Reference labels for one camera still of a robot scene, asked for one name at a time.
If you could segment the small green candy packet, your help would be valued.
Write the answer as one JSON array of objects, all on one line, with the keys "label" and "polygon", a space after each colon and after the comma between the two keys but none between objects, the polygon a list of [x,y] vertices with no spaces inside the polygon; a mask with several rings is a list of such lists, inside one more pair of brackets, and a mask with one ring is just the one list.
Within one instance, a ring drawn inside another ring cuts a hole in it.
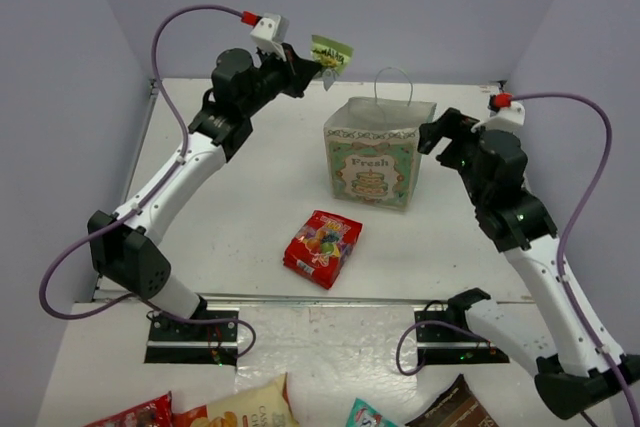
[{"label": "small green candy packet", "polygon": [[353,52],[353,47],[347,44],[317,34],[311,36],[311,56],[321,65],[317,78],[322,80],[325,91],[342,76],[351,63]]}]

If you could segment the decorated paper bag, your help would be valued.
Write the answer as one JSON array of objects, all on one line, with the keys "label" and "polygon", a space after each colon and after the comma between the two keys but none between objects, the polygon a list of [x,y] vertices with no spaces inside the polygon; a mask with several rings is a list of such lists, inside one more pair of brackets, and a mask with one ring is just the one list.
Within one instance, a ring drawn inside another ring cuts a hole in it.
[{"label": "decorated paper bag", "polygon": [[333,196],[340,200],[404,211],[419,177],[419,128],[434,119],[437,104],[351,97],[323,126]]}]

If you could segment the red fruit candy bag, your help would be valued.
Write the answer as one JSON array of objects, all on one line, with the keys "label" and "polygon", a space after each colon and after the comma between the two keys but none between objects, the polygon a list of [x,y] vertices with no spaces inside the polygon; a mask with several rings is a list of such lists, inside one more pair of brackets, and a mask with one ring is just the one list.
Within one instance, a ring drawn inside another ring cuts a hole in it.
[{"label": "red fruit candy bag", "polygon": [[351,256],[363,224],[315,210],[284,251],[283,265],[329,290]]}]

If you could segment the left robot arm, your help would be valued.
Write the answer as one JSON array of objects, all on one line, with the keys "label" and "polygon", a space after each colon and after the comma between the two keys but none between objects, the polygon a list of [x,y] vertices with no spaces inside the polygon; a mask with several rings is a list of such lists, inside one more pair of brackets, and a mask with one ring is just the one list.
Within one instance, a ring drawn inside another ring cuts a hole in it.
[{"label": "left robot arm", "polygon": [[208,326],[204,299],[172,272],[159,245],[177,214],[201,185],[228,163],[253,131],[251,118],[278,95],[301,98],[321,65],[299,57],[262,53],[255,62],[240,48],[220,54],[212,86],[188,126],[188,134],[155,176],[112,214],[88,221],[94,269],[127,292],[172,317],[185,339]]}]

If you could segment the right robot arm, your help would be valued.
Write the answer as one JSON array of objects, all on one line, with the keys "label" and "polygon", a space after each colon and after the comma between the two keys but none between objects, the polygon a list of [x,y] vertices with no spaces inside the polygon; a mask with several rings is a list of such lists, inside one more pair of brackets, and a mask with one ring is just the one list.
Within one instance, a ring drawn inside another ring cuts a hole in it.
[{"label": "right robot arm", "polygon": [[437,161],[460,175],[481,231],[523,280],[549,332],[510,318],[480,289],[449,299],[442,325],[454,338],[494,344],[529,373],[546,407],[568,420],[638,382],[639,358],[612,338],[559,253],[550,214],[525,187],[528,158],[515,126],[449,108],[420,126],[418,151],[448,140]]}]

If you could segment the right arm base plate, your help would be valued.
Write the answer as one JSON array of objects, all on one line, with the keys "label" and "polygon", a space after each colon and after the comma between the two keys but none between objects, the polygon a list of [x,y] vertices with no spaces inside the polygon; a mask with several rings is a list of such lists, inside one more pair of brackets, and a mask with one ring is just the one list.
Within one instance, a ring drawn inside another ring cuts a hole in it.
[{"label": "right arm base plate", "polygon": [[[444,301],[429,301],[424,308],[414,312],[414,317],[416,322],[441,321],[463,330],[468,329],[462,315],[449,308]],[[510,362],[509,357],[494,345],[440,325],[419,327],[416,340],[418,363],[425,366]]]}]

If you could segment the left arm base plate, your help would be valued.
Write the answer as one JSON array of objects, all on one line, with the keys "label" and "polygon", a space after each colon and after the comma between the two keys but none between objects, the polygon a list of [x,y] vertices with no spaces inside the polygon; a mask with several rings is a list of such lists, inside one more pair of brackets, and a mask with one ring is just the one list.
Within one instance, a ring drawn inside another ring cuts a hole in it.
[{"label": "left arm base plate", "polygon": [[149,311],[146,364],[237,365],[238,326],[235,322],[207,325],[178,323]]}]

